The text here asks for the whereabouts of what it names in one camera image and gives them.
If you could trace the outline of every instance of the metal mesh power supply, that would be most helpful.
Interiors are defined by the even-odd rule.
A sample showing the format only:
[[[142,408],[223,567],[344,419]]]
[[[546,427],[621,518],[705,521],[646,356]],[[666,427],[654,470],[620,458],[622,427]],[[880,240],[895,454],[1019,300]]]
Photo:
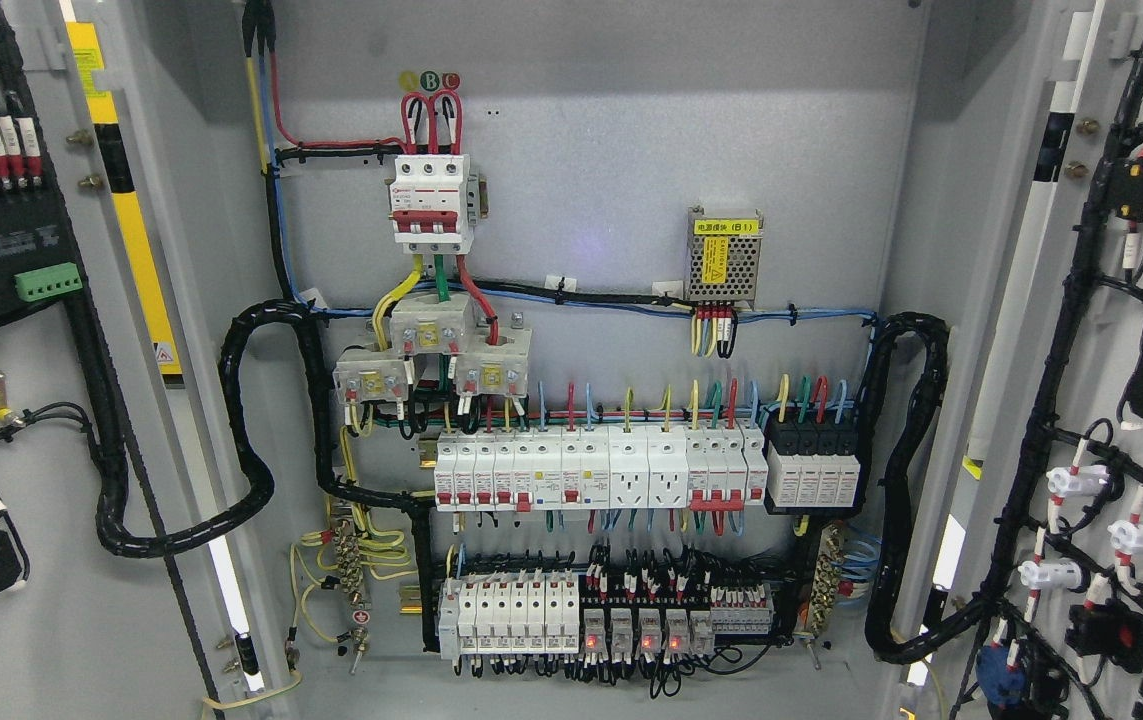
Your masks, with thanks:
[[[686,299],[753,301],[758,295],[758,256],[762,215],[758,210],[692,210],[687,240]]]

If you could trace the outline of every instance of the screw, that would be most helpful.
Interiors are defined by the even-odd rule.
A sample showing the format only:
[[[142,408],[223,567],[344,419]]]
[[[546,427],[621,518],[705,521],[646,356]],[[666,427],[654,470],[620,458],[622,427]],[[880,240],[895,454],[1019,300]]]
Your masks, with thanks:
[[[77,129],[77,131],[72,133],[72,135],[64,136],[64,142],[67,142],[69,145],[83,145],[90,147],[91,145],[95,145],[95,136],[91,135],[91,131],[88,131],[88,129]]]
[[[812,656],[812,666],[815,670],[823,670],[823,667],[820,664],[820,656],[815,655],[815,641],[813,641],[813,639],[809,638],[804,639],[804,647],[807,648],[807,651]]]

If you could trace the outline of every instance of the warning label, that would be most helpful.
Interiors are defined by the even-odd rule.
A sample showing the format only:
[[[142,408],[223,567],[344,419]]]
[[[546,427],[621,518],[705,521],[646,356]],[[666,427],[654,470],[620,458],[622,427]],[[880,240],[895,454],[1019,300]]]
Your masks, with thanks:
[[[159,365],[171,365],[175,361],[175,350],[169,342],[154,343],[154,359]]]
[[[704,267],[700,281],[704,285],[727,282],[727,255],[730,255],[732,239],[726,235],[704,238]]]
[[[91,70],[104,69],[104,59],[99,57],[99,50],[94,47],[79,47],[73,50],[73,59],[78,64],[78,75],[82,78],[82,93],[87,97],[107,97],[107,91],[96,90],[95,79],[91,78]]]

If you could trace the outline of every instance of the green terminal connector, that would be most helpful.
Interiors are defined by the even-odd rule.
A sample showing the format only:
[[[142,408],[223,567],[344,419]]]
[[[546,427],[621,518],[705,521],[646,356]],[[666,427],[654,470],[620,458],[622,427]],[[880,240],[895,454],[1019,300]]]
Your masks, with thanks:
[[[61,263],[15,275],[15,291],[24,302],[46,301],[75,290],[82,290],[82,275],[73,263]]]

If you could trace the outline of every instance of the electrical symbol sticker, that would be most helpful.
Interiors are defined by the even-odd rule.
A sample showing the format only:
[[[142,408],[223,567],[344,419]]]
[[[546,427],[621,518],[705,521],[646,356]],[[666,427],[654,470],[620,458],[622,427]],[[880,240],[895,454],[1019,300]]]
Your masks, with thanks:
[[[159,365],[171,365],[175,361],[175,351],[171,350],[169,342],[155,342],[154,343],[154,359],[158,360]]]
[[[704,238],[704,267],[700,281],[705,285],[727,282],[727,255],[730,255],[732,239],[726,235]]]

